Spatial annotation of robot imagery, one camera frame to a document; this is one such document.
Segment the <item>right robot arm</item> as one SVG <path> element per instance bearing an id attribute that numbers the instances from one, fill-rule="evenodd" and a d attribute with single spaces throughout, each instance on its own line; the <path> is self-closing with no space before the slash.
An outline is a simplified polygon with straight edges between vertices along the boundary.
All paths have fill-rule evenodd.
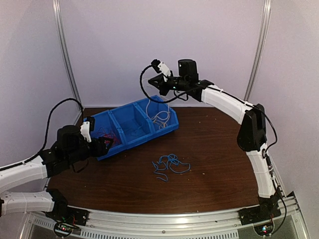
<path id="1" fill-rule="evenodd" d="M 208 80 L 200 80 L 194 60 L 179 60 L 178 76 L 174 76 L 169 67 L 158 59 L 154 59 L 150 67 L 158 75 L 149 79 L 148 83 L 158 89 L 160 95 L 179 91 L 181 95 L 188 95 L 217 108 L 240 125 L 237 144 L 246 152 L 257 180 L 259 206 L 255 214 L 262 220 L 274 215 L 279 210 L 278 201 L 282 196 L 278 192 L 273 164 L 268 154 L 270 146 L 267 144 L 266 124 L 271 121 L 264 107 L 241 100 Z"/>

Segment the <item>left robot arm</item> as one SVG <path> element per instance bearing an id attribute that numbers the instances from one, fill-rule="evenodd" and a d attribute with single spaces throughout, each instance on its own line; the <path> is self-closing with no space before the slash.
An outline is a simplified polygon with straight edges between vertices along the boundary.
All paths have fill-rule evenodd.
<path id="1" fill-rule="evenodd" d="M 90 157 L 104 156 L 113 142 L 113 138 L 105 136 L 92 138 L 88 130 L 74 125 L 59 129 L 57 140 L 50 149 L 42 149 L 31 158 L 0 169 L 1 216 L 42 211 L 54 219 L 69 220 L 72 211 L 65 197 L 57 189 L 36 193 L 13 193 L 10 189 L 28 182 L 52 178 Z"/>

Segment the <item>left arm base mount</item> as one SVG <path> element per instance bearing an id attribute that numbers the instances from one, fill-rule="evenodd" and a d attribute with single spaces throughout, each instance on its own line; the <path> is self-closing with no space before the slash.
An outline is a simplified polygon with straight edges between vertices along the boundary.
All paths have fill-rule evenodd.
<path id="1" fill-rule="evenodd" d="M 45 212 L 45 216 L 54 220 L 53 232 L 58 238 L 70 236 L 74 231 L 80 230 L 80 226 L 86 226 L 89 212 L 68 205 L 63 195 L 51 194 L 53 209 Z"/>

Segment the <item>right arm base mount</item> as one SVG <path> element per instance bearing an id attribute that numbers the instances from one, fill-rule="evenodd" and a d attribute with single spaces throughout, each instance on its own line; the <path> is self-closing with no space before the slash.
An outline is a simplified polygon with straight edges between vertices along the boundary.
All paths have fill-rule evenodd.
<path id="1" fill-rule="evenodd" d="M 255 233 L 269 237 L 275 230 L 274 218 L 281 215 L 278 199 L 258 198 L 259 205 L 238 211 L 241 225 L 253 224 Z"/>

